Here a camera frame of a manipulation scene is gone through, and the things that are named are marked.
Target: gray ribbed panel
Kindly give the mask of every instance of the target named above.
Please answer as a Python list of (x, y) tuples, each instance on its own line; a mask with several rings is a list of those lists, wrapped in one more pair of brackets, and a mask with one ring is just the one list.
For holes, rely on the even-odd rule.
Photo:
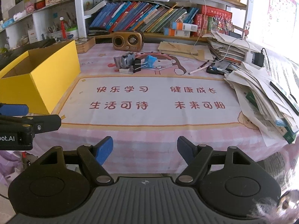
[(171, 178), (126, 178), (97, 187), (79, 209), (60, 217), (40, 219), (16, 215), (8, 224), (264, 224), (234, 220), (207, 208), (192, 188)]

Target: orange border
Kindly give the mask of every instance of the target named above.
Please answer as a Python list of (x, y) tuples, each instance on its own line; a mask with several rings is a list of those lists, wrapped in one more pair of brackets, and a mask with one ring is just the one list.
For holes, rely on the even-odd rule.
[[(55, 110), (55, 112), (58, 111), (58, 115), (60, 114), (60, 112), (62, 111), (62, 108), (64, 107), (66, 101), (68, 100), (69, 96), (71, 95), (71, 93), (73, 92), (74, 88), (77, 86), (78, 82), (82, 79), (85, 78), (100, 78), (100, 77), (162, 77), (162, 78), (191, 78), (191, 79), (204, 79), (204, 80), (214, 80), (214, 81), (225, 81), (223, 78), (205, 78), (205, 77), (194, 77), (194, 76), (164, 76), (164, 75), (90, 75), (90, 76), (81, 76), (77, 79), (76, 83), (73, 83), (73, 85), (71, 86), (71, 90), (67, 93), (67, 95), (64, 96), (65, 100), (64, 102), (61, 104), (61, 106), (58, 107), (57, 110)], [(230, 122), (230, 123), (224, 123), (224, 124), (198, 124), (198, 125), (94, 125), (94, 124), (73, 124), (73, 123), (62, 123), (63, 126), (65, 127), (70, 127), (70, 126), (80, 126), (80, 129), (82, 128), (82, 126), (85, 128), (86, 126), (88, 126), (88, 129), (90, 129), (90, 127), (92, 128), (99, 128), (99, 127), (105, 127), (105, 128), (113, 128), (114, 130), (116, 130), (118, 127), (121, 128), (122, 130), (124, 128), (126, 128), (127, 130), (132, 130), (132, 128), (138, 128), (140, 130), (140, 128), (151, 128), (151, 131), (154, 130), (153, 128), (161, 129), (163, 128), (163, 130), (174, 130), (176, 128), (210, 128), (210, 126), (218, 126), (217, 128), (222, 128), (221, 126), (225, 126), (225, 125), (241, 125), (241, 123), (239, 122)]]

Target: desk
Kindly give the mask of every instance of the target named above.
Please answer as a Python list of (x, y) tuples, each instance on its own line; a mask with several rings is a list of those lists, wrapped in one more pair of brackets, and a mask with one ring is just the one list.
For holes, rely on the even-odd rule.
[(55, 145), (74, 150), (111, 136), (114, 149), (103, 165), (109, 173), (180, 173), (186, 163), (176, 149), (179, 136), (215, 150), (234, 145), (255, 161), (286, 145), (265, 145), (222, 76), (205, 71), (188, 75), (201, 65), (198, 61), (157, 53), (157, 48), (146, 43), (137, 53), (158, 57), (157, 68), (134, 75), (117, 72), (113, 57), (124, 52), (111, 44), (96, 44), (79, 54), (82, 72), (53, 111), (62, 126), (36, 135), (30, 153), (41, 156)]

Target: open cardboard box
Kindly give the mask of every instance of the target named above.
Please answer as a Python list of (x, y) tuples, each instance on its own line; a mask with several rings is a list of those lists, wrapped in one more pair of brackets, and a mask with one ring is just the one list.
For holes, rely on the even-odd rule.
[(0, 71), (0, 103), (50, 114), (79, 73), (75, 41), (28, 50)]

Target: red chinese character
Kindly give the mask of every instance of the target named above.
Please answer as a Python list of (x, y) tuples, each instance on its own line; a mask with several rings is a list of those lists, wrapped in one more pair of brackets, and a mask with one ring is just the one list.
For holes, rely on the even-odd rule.
[(120, 87), (112, 87), (110, 92), (113, 92), (113, 93), (119, 92), (119, 88)]
[(198, 92), (198, 93), (206, 93), (206, 91), (204, 90), (203, 87), (199, 87), (199, 88), (197, 88), (197, 92)]
[(193, 93), (192, 87), (184, 87), (185, 93)]
[(142, 92), (144, 92), (144, 93), (146, 93), (147, 91), (148, 91), (148, 87), (146, 87), (146, 86), (141, 86), (141, 87), (139, 87), (139, 91), (142, 91)]
[(108, 108), (109, 110), (113, 110), (113, 109), (115, 109), (116, 102), (115, 101), (111, 101), (109, 103), (106, 102), (105, 105), (106, 105), (106, 107), (104, 109)]
[(171, 89), (172, 92), (178, 92), (178, 93), (181, 92), (181, 88), (180, 87), (171, 87), (170, 89)]
[(213, 88), (209, 88), (209, 91), (210, 91), (211, 93), (216, 93), (215, 89), (213, 89)]
[(144, 102), (144, 101), (143, 102), (137, 102), (136, 105), (137, 105), (137, 109), (142, 108), (143, 110), (146, 110), (147, 107), (149, 106), (148, 103)]
[(106, 90), (107, 90), (106, 87), (98, 87), (97, 88), (98, 93), (100, 93), (100, 92), (106, 92)]
[(129, 110), (131, 108), (131, 102), (130, 101), (122, 101), (121, 108)]
[(131, 92), (131, 91), (133, 91), (134, 90), (134, 87), (133, 86), (126, 86), (125, 87), (125, 91), (127, 92), (127, 93), (129, 93), (129, 92)]
[(190, 102), (190, 106), (191, 109), (195, 109), (195, 110), (200, 108), (198, 102), (194, 102), (194, 101)]
[(185, 108), (184, 105), (185, 105), (184, 102), (180, 102), (180, 101), (175, 102), (176, 109), (177, 108), (180, 108), (180, 109)]
[(92, 102), (90, 106), (92, 106), (90, 109), (99, 109), (100, 103), (98, 101)]
[(222, 102), (214, 102), (217, 109), (225, 109), (225, 106)]
[(203, 104), (204, 104), (205, 108), (208, 108), (208, 109), (213, 108), (212, 105), (211, 105), (211, 102), (203, 102)]

